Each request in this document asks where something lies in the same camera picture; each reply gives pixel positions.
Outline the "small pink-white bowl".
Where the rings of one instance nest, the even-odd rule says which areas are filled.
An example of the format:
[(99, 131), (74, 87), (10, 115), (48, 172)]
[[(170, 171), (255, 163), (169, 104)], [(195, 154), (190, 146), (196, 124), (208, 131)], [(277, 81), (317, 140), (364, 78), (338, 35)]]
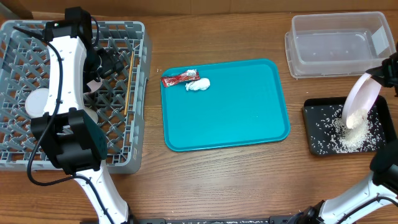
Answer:
[(89, 83), (87, 83), (88, 86), (88, 92), (87, 94), (94, 93), (95, 91), (99, 90), (102, 86), (102, 80), (99, 82), (92, 80)]

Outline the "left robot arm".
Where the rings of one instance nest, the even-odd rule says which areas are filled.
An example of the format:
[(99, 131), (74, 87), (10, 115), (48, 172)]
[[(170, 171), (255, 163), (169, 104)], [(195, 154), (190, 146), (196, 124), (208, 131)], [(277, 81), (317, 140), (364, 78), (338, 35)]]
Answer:
[(52, 165), (75, 180), (94, 207), (99, 223), (128, 223), (129, 205), (119, 195), (106, 166), (108, 147), (103, 130), (85, 111), (83, 95), (124, 64), (113, 50), (95, 49), (96, 20), (81, 7), (65, 10), (65, 18), (46, 23), (34, 37), (47, 45), (50, 56), (49, 94), (44, 113), (32, 119), (37, 140)]

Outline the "grey bowl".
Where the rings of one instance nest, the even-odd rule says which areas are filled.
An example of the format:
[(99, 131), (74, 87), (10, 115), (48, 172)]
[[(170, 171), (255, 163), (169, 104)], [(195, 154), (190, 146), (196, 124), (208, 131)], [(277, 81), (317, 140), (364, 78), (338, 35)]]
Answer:
[(48, 95), (48, 88), (38, 88), (28, 95), (25, 101), (25, 110), (31, 118), (38, 118), (43, 115)]

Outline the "white cup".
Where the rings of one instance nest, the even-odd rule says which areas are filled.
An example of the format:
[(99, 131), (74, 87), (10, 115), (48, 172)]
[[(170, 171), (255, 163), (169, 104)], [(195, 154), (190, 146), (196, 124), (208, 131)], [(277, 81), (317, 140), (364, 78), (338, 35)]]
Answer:
[(86, 114), (95, 122), (98, 122), (98, 115), (96, 114), (96, 112), (88, 107), (84, 108), (84, 111), (86, 112)]

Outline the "wooden chopstick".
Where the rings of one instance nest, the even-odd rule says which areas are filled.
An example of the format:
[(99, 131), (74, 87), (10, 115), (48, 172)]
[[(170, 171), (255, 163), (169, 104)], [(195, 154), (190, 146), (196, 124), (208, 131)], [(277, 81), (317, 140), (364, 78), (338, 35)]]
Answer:
[(124, 107), (124, 116), (127, 116), (128, 112), (128, 105), (129, 105), (129, 98), (131, 93), (131, 79), (132, 79), (132, 71), (134, 67), (134, 52), (131, 53), (131, 61), (129, 66), (129, 76), (127, 81), (127, 91), (126, 91), (126, 99), (125, 99), (125, 107)]

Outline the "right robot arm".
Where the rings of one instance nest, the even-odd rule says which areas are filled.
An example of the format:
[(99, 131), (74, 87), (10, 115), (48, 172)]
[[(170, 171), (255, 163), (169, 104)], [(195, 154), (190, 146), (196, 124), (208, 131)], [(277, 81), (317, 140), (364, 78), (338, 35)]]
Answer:
[[(397, 53), (370, 68), (351, 89), (342, 112), (349, 128), (357, 128), (354, 118), (369, 111), (381, 87), (397, 88)], [(369, 213), (389, 204), (397, 205), (397, 137), (377, 151), (370, 173), (340, 196), (322, 200), (288, 220), (288, 223), (354, 223)]]

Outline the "large white plate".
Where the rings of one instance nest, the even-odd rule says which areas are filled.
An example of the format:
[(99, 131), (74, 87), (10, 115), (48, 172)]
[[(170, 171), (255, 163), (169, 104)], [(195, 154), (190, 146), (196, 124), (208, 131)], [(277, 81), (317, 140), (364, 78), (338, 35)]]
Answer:
[(381, 85), (368, 73), (364, 73), (352, 87), (346, 98), (341, 118), (348, 129), (364, 122), (381, 90)]

